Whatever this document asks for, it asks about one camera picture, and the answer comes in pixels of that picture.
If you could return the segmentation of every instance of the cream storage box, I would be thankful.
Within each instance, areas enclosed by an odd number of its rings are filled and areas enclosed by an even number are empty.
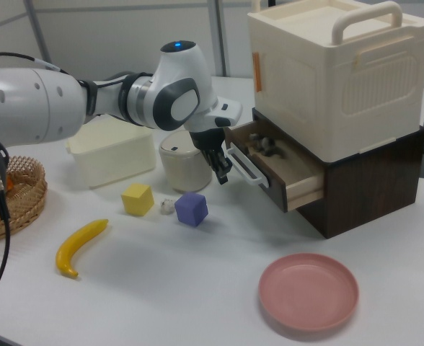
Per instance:
[[[419,130],[424,19],[386,1],[249,13],[255,107],[324,162]]]

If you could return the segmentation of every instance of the small cylindrical container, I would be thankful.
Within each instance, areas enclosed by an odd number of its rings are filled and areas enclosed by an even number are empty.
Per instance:
[[[186,130],[172,133],[159,146],[167,181],[174,190],[194,192],[203,189],[212,178],[212,169],[193,145]]]

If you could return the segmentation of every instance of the cream plastic box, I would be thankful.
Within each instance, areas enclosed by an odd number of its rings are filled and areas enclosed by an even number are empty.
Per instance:
[[[112,117],[83,125],[68,140],[66,148],[89,187],[114,182],[156,166],[152,130]]]
[[[301,0],[249,13],[255,107],[325,162],[419,129],[424,19],[392,1]]]

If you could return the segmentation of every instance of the purple cube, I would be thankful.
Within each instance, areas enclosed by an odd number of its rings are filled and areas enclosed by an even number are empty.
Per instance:
[[[178,221],[196,227],[208,214],[206,198],[198,193],[186,192],[175,202]]]

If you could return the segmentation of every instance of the orange object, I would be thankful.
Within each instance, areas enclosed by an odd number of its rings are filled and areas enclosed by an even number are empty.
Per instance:
[[[258,53],[252,53],[252,60],[254,62],[254,87],[255,92],[262,91],[262,79],[260,78],[260,57]]]
[[[7,175],[7,189],[6,189],[7,192],[13,189],[13,185],[14,183],[12,181],[12,178],[9,175]]]

